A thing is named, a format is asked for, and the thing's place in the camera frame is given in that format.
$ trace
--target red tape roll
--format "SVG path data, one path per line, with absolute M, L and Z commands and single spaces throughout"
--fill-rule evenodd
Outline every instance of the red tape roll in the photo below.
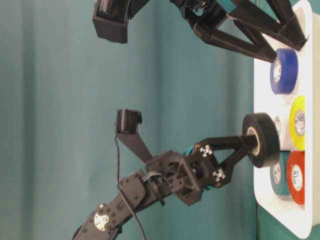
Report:
M 286 178 L 293 200 L 305 204 L 305 152 L 293 151 L 286 165 Z

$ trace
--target white tape roll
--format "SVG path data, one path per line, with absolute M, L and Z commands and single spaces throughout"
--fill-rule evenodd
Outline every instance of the white tape roll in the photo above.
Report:
M 272 111 L 269 115 L 272 118 L 275 128 L 279 135 L 281 151 L 293 151 L 295 146 L 290 137 L 290 105 L 280 105 L 275 107 L 276 110 Z

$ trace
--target yellow tape roll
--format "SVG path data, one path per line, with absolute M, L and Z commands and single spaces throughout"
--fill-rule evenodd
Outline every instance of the yellow tape roll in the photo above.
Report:
M 306 97 L 298 96 L 292 106 L 289 117 L 290 136 L 293 145 L 300 151 L 305 150 L 305 130 L 306 130 Z

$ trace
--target wire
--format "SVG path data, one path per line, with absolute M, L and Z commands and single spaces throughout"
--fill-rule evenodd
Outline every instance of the wire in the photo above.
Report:
M 144 175 L 141 180 L 143 183 L 145 183 L 146 181 L 148 181 L 149 178 L 152 178 L 154 176 L 163 177 L 165 179 L 165 175 L 163 173 L 158 172 L 158 171 L 150 171 L 146 175 Z
M 131 208 L 131 206 L 129 205 L 126 197 L 124 196 L 122 190 L 121 190 L 121 187 L 120 187 L 120 184 L 119 184 L 119 175 L 120 175 L 120 151 L 119 151 L 119 144 L 118 144 L 118 140 L 117 140 L 117 135 L 115 134 L 114 135 L 114 143 L 115 143 L 115 147 L 116 147 L 116 187 L 118 188 L 118 191 L 125 203 L 125 205 L 127 206 L 127 208 L 129 209 L 130 213 L 132 214 L 132 216 L 134 217 L 136 223 L 138 224 L 139 226 L 139 229 L 140 229 L 140 232 L 141 232 L 141 235 L 142 235 L 142 239 L 143 240 L 147 240 L 146 239 L 146 235 L 145 235 L 145 231 L 137 217 L 137 215 L 135 214 L 134 210 Z

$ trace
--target black robotic arm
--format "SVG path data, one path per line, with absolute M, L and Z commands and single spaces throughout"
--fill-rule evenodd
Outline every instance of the black robotic arm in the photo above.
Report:
M 93 23 L 99 38 L 116 43 L 128 42 L 128 23 L 149 0 L 96 0 Z M 267 0 L 278 21 L 250 0 L 170 0 L 181 12 L 195 35 L 206 44 L 249 57 L 273 62 L 276 52 L 262 34 L 299 51 L 306 43 L 289 0 Z M 226 20 L 234 24 L 251 42 L 223 32 Z
M 174 194 L 190 206 L 201 200 L 208 187 L 221 188 L 232 179 L 234 166 L 249 156 L 258 168 L 275 165 L 280 157 L 279 137 L 266 113 L 249 114 L 243 120 L 242 135 L 206 138 L 184 154 L 172 150 L 152 157 L 139 135 L 141 113 L 117 111 L 115 136 L 144 163 L 120 181 L 120 193 L 109 204 L 101 203 L 74 233 L 73 240 L 114 240 L 135 213 Z M 233 149 L 221 163 L 215 151 Z

